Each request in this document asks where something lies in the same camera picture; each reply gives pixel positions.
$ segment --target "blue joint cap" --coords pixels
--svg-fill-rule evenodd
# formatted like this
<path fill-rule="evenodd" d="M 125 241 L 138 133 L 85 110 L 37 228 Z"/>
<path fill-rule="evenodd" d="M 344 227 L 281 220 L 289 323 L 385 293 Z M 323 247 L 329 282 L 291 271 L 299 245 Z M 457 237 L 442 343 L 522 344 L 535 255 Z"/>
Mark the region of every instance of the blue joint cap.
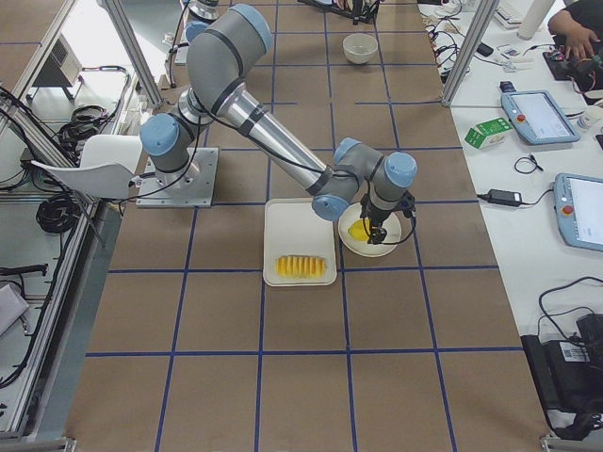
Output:
<path fill-rule="evenodd" d="M 203 31 L 207 28 L 209 24 L 201 21 L 193 21 L 187 25 L 185 28 L 185 36 L 187 37 L 187 42 L 192 42 L 195 38 L 197 38 Z"/>
<path fill-rule="evenodd" d="M 272 33 L 270 33 L 270 27 L 268 22 L 266 22 L 266 19 L 264 19 L 264 16 L 262 16 L 262 14 L 254 7 L 245 5 L 244 3 L 234 5 L 230 9 L 234 9 L 238 12 L 247 19 L 247 22 L 249 22 L 253 28 L 255 28 L 255 31 L 260 35 L 262 42 L 264 42 L 264 48 L 267 52 L 269 48 L 272 47 Z"/>
<path fill-rule="evenodd" d="M 350 203 L 335 195 L 318 195 L 312 200 L 312 209 L 328 221 L 336 221 L 350 206 Z"/>
<path fill-rule="evenodd" d="M 153 157 L 160 157 L 171 151 L 179 135 L 178 122 L 167 113 L 152 116 L 140 127 L 142 146 Z"/>
<path fill-rule="evenodd" d="M 337 146 L 337 149 L 335 149 L 335 154 L 333 156 L 335 164 L 338 164 L 343 156 L 357 144 L 360 144 L 360 141 L 357 139 L 350 137 L 343 138 L 339 143 L 339 146 Z"/>
<path fill-rule="evenodd" d="M 392 153 L 384 161 L 385 175 L 392 184 L 409 187 L 416 176 L 416 161 L 407 153 Z"/>

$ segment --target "white chair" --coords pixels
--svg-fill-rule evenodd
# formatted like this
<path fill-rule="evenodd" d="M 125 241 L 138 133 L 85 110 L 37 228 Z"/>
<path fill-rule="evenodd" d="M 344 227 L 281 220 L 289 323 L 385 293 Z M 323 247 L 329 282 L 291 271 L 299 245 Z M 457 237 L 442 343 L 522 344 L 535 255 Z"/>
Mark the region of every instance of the white chair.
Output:
<path fill-rule="evenodd" d="M 78 168 L 51 167 L 35 160 L 31 163 L 76 193 L 97 199 L 125 200 L 130 196 L 128 185 L 134 177 L 141 153 L 139 137 L 95 135 L 84 143 Z M 105 242 L 77 194 L 75 199 L 104 247 Z"/>

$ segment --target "person's arm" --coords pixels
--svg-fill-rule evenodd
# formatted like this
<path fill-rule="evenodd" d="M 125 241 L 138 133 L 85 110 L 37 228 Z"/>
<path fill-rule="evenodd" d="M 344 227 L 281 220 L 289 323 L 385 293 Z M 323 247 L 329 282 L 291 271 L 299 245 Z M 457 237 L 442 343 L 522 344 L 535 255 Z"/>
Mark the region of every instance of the person's arm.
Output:
<path fill-rule="evenodd" d="M 576 58 L 584 59 L 595 54 L 591 41 L 599 42 L 596 33 L 576 22 L 568 11 L 562 9 L 551 17 L 548 30 L 553 35 L 565 36 L 565 57 L 574 54 Z"/>

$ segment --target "green box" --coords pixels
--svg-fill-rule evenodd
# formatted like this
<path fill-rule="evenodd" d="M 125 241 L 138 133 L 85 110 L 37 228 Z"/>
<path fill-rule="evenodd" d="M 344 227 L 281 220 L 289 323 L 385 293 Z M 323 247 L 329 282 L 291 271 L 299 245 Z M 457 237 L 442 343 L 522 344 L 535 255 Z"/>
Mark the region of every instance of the green box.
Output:
<path fill-rule="evenodd" d="M 471 127 L 464 140 L 476 149 L 483 149 L 504 141 L 507 132 L 512 129 L 507 120 L 496 118 Z"/>

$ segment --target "tablet screen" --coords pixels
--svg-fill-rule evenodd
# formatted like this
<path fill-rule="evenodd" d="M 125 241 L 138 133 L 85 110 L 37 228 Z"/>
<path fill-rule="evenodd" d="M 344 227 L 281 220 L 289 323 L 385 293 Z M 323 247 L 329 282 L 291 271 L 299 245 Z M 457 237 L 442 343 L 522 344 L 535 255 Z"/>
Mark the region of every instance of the tablet screen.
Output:
<path fill-rule="evenodd" d="M 526 122 L 537 138 L 570 137 L 558 110 L 542 92 L 517 94 L 513 96 L 519 110 L 526 116 Z"/>
<path fill-rule="evenodd" d="M 578 240 L 603 245 L 603 184 L 569 178 Z"/>

